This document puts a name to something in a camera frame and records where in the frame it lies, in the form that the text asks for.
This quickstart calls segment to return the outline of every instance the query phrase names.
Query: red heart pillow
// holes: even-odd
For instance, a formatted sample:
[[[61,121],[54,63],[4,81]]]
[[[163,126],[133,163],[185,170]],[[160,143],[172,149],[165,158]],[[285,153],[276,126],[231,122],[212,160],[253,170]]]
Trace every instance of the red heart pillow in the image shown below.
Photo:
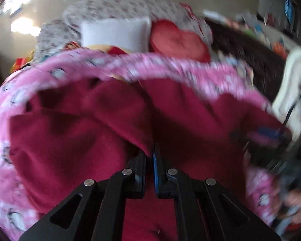
[[[154,52],[169,57],[210,62],[209,49],[201,38],[196,33],[180,30],[168,20],[153,23],[150,44]]]

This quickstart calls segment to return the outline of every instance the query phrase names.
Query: cluttered shelf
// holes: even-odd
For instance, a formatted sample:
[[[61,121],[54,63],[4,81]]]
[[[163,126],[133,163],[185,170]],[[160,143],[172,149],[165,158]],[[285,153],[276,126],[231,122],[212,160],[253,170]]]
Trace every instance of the cluttered shelf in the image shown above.
[[[217,12],[203,11],[207,20],[212,20],[225,27],[228,27],[238,34],[245,34],[252,39],[259,41],[271,51],[280,55],[286,60],[289,52],[300,44],[285,35],[285,30],[275,26],[273,22],[263,22],[250,13],[240,14],[235,19],[230,19]]]
[[[281,86],[285,59],[240,30],[205,20],[213,31],[213,50],[245,60],[254,70],[254,85],[273,102]]]

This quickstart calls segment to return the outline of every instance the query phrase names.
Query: floral patterned blanket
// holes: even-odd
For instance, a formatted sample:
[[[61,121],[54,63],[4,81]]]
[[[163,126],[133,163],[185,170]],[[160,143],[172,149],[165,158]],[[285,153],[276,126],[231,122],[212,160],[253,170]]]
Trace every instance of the floral patterned blanket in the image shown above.
[[[114,56],[79,48],[61,52],[40,64],[13,73],[0,87],[0,226],[12,241],[18,240],[26,229],[38,221],[39,215],[31,207],[9,158],[10,117],[21,114],[25,103],[38,90],[63,86],[83,77],[107,80],[114,75],[122,76],[128,82],[171,78],[188,85],[198,97],[207,100],[231,93],[237,99],[262,109],[270,104],[226,62],[200,63],[153,53]],[[251,182],[255,175],[255,172],[250,174]],[[253,186],[250,191],[256,192],[256,188]]]

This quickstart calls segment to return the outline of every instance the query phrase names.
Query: penguin print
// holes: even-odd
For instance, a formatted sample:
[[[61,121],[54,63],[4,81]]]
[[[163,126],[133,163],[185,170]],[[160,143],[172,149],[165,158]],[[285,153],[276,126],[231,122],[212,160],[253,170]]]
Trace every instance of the penguin print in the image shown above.
[[[10,224],[14,225],[16,229],[26,231],[26,226],[20,213],[14,212],[12,208],[10,208],[8,212],[8,218]]]
[[[270,196],[269,194],[263,194],[260,196],[259,200],[259,207],[265,207],[270,203]]]
[[[12,82],[6,83],[2,86],[3,91],[10,90],[13,87]]]
[[[26,93],[25,89],[21,89],[21,90],[15,92],[15,94],[13,94],[13,96],[10,99],[10,103],[13,105],[16,103],[23,102],[25,93]]]
[[[163,65],[164,64],[164,61],[161,58],[153,58],[153,59],[151,59],[151,62],[153,64],[156,64],[156,65]]]
[[[87,62],[89,65],[93,65],[93,66],[105,64],[105,60],[103,58],[93,58],[93,59],[87,60]]]
[[[2,158],[6,163],[12,165],[12,161],[10,159],[9,153],[10,153],[10,146],[9,145],[4,146],[2,150]]]
[[[57,80],[61,80],[66,75],[66,72],[63,68],[55,68],[53,70],[50,70],[49,73],[51,73],[51,75],[54,76]]]

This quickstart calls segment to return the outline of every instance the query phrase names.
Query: red fleece blanket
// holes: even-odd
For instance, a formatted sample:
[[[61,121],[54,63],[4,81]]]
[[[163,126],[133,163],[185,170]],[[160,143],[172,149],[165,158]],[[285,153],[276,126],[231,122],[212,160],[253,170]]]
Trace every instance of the red fleece blanket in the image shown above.
[[[192,178],[212,177],[244,202],[243,151],[229,135],[281,127],[264,111],[225,94],[213,103],[170,79],[128,84],[84,79],[38,92],[10,121],[11,159],[34,207],[46,213],[87,178],[109,178],[153,142]],[[174,203],[128,200],[123,240],[176,240]]]

